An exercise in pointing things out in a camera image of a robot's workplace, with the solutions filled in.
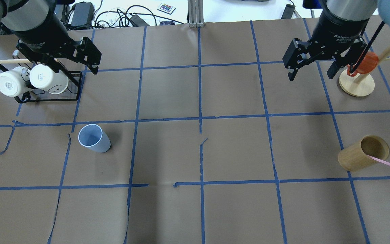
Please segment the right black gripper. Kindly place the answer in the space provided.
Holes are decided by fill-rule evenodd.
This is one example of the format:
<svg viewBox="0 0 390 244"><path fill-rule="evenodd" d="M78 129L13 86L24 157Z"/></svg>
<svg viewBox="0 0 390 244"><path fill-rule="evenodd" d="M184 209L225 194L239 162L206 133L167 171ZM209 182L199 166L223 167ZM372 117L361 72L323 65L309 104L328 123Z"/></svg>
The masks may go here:
<svg viewBox="0 0 390 244"><path fill-rule="evenodd" d="M327 71L329 79L347 64L356 63L367 44L362 31L367 20L347 21L334 17L320 17L309 42L292 39L284 56L283 64L288 69L288 79L293 81L305 65L318 60L335 58Z"/></svg>

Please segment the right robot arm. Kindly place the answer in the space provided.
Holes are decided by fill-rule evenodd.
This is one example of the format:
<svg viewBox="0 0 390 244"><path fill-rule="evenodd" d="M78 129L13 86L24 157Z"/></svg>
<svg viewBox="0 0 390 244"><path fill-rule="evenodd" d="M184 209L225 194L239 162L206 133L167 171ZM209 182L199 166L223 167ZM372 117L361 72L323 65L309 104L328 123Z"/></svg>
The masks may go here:
<svg viewBox="0 0 390 244"><path fill-rule="evenodd" d="M334 60L327 71L330 79L347 65L356 71L374 42L367 44L362 37L374 11L382 19L379 28L390 27L390 0L320 0L319 6L322 12L311 38L294 38L283 56L291 81L300 68L318 60Z"/></svg>

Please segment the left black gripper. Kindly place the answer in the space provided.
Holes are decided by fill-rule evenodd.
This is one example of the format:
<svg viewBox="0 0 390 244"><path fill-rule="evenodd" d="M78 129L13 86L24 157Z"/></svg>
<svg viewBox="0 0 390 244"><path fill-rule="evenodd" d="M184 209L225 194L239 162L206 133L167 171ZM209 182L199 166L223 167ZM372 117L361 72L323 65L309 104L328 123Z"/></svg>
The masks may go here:
<svg viewBox="0 0 390 244"><path fill-rule="evenodd" d="M43 55L49 54L54 58L81 63L94 75L99 72L102 53L88 37L75 42L60 20L47 20L29 30L16 28L14 34L22 41L16 48L31 62L37 62ZM47 60L46 66L56 74L62 70L56 60Z"/></svg>

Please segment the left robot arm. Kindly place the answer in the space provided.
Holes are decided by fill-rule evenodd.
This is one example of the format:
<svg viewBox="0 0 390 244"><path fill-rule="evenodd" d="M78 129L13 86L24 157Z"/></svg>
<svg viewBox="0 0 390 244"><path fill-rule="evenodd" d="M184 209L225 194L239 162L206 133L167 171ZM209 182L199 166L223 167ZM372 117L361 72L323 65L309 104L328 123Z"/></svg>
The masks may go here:
<svg viewBox="0 0 390 244"><path fill-rule="evenodd" d="M97 74L102 53L88 37L73 40L54 13L55 0L0 0L0 25L19 39L16 48L32 63L54 72L63 70L57 59L81 63Z"/></svg>

